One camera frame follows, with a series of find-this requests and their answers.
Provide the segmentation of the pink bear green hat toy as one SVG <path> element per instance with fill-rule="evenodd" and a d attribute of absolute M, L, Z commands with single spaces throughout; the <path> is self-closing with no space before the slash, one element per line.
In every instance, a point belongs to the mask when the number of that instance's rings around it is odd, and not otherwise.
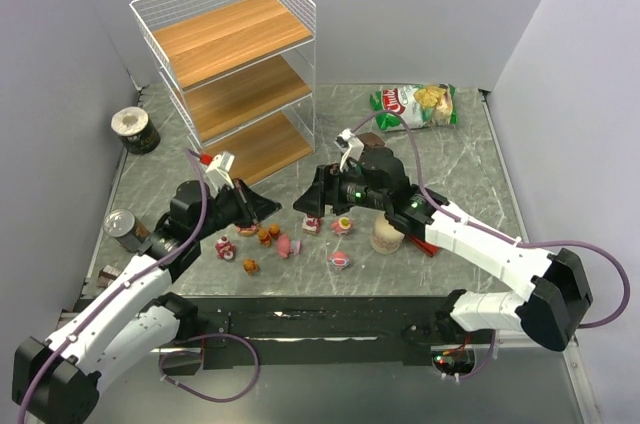
<path fill-rule="evenodd" d="M 354 228 L 354 221 L 346 216 L 337 218 L 332 224 L 331 229 L 336 235 L 346 235 Z"/>

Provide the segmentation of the pink pig purple bow toy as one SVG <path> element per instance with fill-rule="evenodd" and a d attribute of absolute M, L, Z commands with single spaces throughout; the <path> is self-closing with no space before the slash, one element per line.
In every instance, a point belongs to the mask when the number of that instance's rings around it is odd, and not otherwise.
<path fill-rule="evenodd" d="M 301 250 L 301 241 L 291 239 L 288 234 L 279 236 L 276 243 L 277 254 L 283 258 L 289 258 L 291 255 L 298 255 Z"/>

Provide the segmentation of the pink blue bear toy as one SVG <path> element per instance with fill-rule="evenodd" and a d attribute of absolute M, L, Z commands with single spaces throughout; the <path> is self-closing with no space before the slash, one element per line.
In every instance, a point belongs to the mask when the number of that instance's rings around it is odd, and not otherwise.
<path fill-rule="evenodd" d="M 330 254 L 327 258 L 327 261 L 336 269 L 342 270 L 351 265 L 351 258 L 348 254 L 342 251 L 336 251 Z"/>

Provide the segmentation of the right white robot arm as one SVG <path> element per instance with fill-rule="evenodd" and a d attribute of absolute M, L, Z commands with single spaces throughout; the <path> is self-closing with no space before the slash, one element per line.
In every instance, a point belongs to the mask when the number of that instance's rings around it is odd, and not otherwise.
<path fill-rule="evenodd" d="M 457 341 L 475 331 L 522 331 L 540 346 L 561 352 L 592 303 L 580 257 L 523 249 L 504 235 L 480 230 L 479 221 L 433 191 L 410 182 L 403 163 L 388 148 L 365 152 L 346 170 L 317 167 L 310 187 L 293 207 L 321 218 L 353 207 L 379 210 L 398 232 L 449 251 L 507 286 L 498 293 L 452 291 L 435 313 L 439 336 Z"/>

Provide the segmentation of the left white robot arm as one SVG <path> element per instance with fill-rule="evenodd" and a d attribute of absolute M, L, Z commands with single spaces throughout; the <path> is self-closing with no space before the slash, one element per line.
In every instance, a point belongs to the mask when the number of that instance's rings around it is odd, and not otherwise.
<path fill-rule="evenodd" d="M 116 280 L 47 339 L 16 350 L 12 399 L 18 420 L 82 423 L 111 382 L 152 349 L 197 338 L 198 308 L 169 287 L 201 254 L 201 240 L 230 225 L 248 227 L 281 204 L 235 179 L 212 192 L 180 184 L 168 211 Z"/>

